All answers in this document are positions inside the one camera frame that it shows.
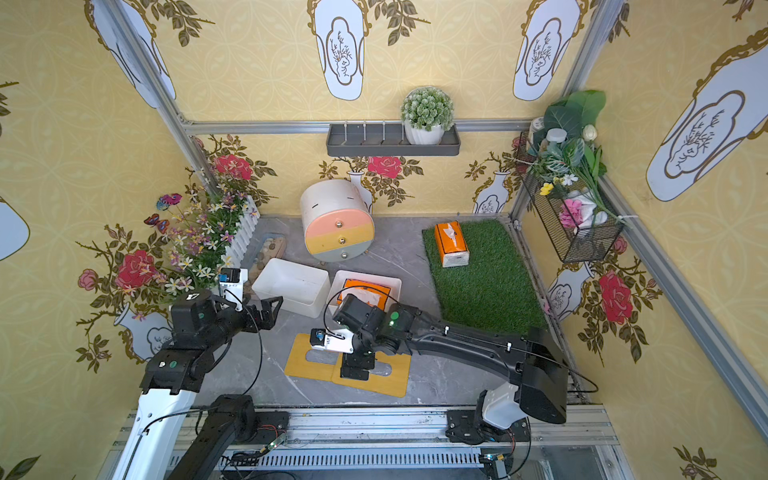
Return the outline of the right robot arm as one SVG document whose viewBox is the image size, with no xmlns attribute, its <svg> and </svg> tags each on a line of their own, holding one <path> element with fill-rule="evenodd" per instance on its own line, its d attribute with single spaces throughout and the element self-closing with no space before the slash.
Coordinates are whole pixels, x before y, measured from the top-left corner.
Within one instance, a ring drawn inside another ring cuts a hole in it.
<svg viewBox="0 0 768 480">
<path fill-rule="evenodd" d="M 532 327 L 524 334 L 500 335 L 444 322 L 400 302 L 383 310 L 356 294 L 342 299 L 333 320 L 337 328 L 315 329 L 310 344 L 341 354 L 340 375 L 366 381 L 376 356 L 431 355 L 494 374 L 502 384 L 480 393 L 472 410 L 447 416 L 447 438 L 478 445 L 513 439 L 531 420 L 562 425 L 574 375 L 551 334 Z"/>
</svg>

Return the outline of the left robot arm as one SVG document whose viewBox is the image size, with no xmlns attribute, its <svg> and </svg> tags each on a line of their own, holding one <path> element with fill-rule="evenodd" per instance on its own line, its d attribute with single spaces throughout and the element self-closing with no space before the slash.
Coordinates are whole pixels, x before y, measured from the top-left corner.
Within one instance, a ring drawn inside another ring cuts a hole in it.
<svg viewBox="0 0 768 480">
<path fill-rule="evenodd" d="M 259 416 L 249 393 L 224 394 L 204 408 L 205 422 L 175 467 L 169 465 L 183 422 L 205 376 L 217 365 L 216 351 L 241 333 L 274 327 L 283 299 L 257 305 L 194 290 L 171 306 L 172 340 L 148 362 L 138 410 L 113 473 L 116 479 L 206 479 L 227 448 L 251 439 Z"/>
</svg>

